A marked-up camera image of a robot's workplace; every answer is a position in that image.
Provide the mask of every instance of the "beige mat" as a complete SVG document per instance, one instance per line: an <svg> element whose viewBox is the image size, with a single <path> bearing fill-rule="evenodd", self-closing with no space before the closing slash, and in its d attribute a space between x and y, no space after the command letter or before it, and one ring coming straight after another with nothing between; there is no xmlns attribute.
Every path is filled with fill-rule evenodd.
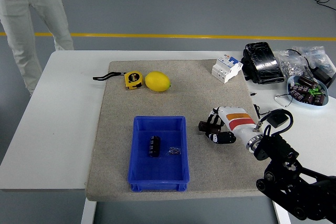
<svg viewBox="0 0 336 224"><path fill-rule="evenodd" d="M226 84L211 75L216 60L114 61L110 71L162 71L172 86L154 92L145 85L127 90L124 77L107 80L92 152L86 196L92 201L167 200L261 195L256 180L269 162L257 161L240 139L217 145L198 131L212 108L239 106L257 122L244 76ZM183 115L187 122L190 182L185 192L143 191L134 193L127 181L133 119L137 115Z"/></svg>

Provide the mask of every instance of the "plastic bag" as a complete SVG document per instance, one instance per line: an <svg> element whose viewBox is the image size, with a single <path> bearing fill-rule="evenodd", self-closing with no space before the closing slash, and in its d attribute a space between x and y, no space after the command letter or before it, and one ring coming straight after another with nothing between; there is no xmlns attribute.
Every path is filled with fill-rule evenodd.
<svg viewBox="0 0 336 224"><path fill-rule="evenodd" d="M275 58L286 80L291 76L305 75L305 66L308 66L307 61L297 52L292 50L279 51L275 54Z"/></svg>
<svg viewBox="0 0 336 224"><path fill-rule="evenodd" d="M335 66L325 53L324 47L293 47L293 49L300 52L308 60L312 69L321 68L330 77L335 74Z"/></svg>

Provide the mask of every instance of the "person's leg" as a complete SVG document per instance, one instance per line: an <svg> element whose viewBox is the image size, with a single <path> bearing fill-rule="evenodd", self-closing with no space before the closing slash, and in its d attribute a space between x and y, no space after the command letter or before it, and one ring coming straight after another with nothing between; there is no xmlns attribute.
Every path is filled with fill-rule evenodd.
<svg viewBox="0 0 336 224"><path fill-rule="evenodd" d="M36 55L35 34L28 1L0 0L0 21L26 88L33 93L42 69Z"/></svg>
<svg viewBox="0 0 336 224"><path fill-rule="evenodd" d="M73 50L62 0L29 0L54 36L56 50Z"/></svg>

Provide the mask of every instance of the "blue plastic tray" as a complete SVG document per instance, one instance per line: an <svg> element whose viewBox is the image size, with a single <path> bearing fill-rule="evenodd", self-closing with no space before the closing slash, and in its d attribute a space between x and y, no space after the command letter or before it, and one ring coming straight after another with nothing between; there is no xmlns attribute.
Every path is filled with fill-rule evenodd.
<svg viewBox="0 0 336 224"><path fill-rule="evenodd" d="M158 157L149 156L152 136L161 138ZM180 154L169 154L171 147ZM128 173L132 191L185 191L189 182L189 167L184 116L136 116Z"/></svg>

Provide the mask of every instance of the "lemon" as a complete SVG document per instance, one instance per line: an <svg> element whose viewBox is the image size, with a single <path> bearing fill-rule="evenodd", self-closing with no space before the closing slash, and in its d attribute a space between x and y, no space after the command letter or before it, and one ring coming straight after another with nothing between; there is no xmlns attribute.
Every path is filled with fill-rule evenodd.
<svg viewBox="0 0 336 224"><path fill-rule="evenodd" d="M170 80L168 76L159 71L152 71L145 77L146 86L157 92L166 91L170 88Z"/></svg>

